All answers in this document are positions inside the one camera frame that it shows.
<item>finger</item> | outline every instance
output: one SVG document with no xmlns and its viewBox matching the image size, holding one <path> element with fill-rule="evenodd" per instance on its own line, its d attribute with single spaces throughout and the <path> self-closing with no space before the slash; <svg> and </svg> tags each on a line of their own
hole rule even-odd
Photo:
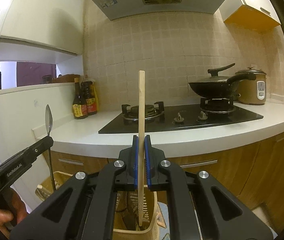
<svg viewBox="0 0 284 240">
<path fill-rule="evenodd" d="M 29 213 L 26 211 L 25 203 L 15 191 L 12 195 L 12 205 L 16 210 L 16 222 L 20 223 Z"/>
<path fill-rule="evenodd" d="M 13 219 L 13 214 L 8 210 L 0 209 L 0 231 L 8 238 L 10 233 L 8 232 L 6 226 L 4 225 L 7 222 L 10 222 Z"/>
</svg>

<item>cabinet handle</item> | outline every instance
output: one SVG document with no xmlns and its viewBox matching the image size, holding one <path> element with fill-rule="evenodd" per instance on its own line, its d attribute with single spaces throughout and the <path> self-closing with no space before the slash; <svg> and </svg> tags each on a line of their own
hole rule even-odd
<svg viewBox="0 0 284 240">
<path fill-rule="evenodd" d="M 59 162 L 75 164 L 75 165 L 80 165 L 80 166 L 84 165 L 82 162 L 77 162 L 77 161 L 72 161 L 72 160 L 67 160 L 67 159 L 59 159 Z"/>
<path fill-rule="evenodd" d="M 266 14 L 271 14 L 271 12 L 269 12 L 268 10 L 266 10 L 266 9 L 264 9 L 263 7 L 260 7 L 260 9 L 261 9 L 261 11 L 262 12 L 264 12 L 264 13 L 266 13 Z"/>
<path fill-rule="evenodd" d="M 284 137 L 281 139 L 276 140 L 276 142 L 281 142 L 282 140 L 284 140 Z"/>
<path fill-rule="evenodd" d="M 208 165 L 208 164 L 214 164 L 214 163 L 217 163 L 217 162 L 218 162 L 218 160 L 214 160 L 214 161 L 208 161 L 208 162 L 203 162 L 203 163 L 193 163 L 193 164 L 181 165 L 180 167 L 185 169 L 185 168 L 204 166 L 204 165 Z"/>
</svg>

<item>rice cooker control panel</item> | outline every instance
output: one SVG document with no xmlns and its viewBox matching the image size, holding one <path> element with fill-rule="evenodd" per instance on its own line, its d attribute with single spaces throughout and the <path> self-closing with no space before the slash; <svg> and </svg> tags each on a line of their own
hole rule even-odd
<svg viewBox="0 0 284 240">
<path fill-rule="evenodd" d="M 265 97 L 265 83 L 264 81 L 257 82 L 257 98 L 263 100 Z"/>
</svg>

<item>silver screw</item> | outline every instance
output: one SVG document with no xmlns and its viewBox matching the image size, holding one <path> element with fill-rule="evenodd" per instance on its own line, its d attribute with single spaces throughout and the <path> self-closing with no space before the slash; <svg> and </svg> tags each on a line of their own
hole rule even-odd
<svg viewBox="0 0 284 240">
<path fill-rule="evenodd" d="M 79 171 L 78 173 L 75 174 L 75 177 L 77 179 L 84 179 L 85 178 L 85 173 L 82 171 Z"/>
<path fill-rule="evenodd" d="M 124 161 L 121 161 L 121 160 L 115 161 L 114 162 L 114 166 L 118 167 L 118 168 L 123 167 L 124 166 Z"/>
<path fill-rule="evenodd" d="M 163 160 L 160 162 L 161 166 L 163 167 L 169 167 L 171 165 L 170 161 L 168 160 Z"/>
<path fill-rule="evenodd" d="M 200 171 L 199 176 L 203 179 L 206 179 L 207 177 L 209 177 L 209 173 L 207 173 L 206 171 Z"/>
</svg>

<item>wooden utensil handle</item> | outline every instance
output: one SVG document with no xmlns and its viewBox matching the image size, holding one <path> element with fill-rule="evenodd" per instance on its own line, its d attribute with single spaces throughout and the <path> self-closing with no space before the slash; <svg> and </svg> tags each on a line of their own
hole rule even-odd
<svg viewBox="0 0 284 240">
<path fill-rule="evenodd" d="M 145 72 L 139 71 L 138 215 L 142 226 L 144 201 Z"/>
</svg>

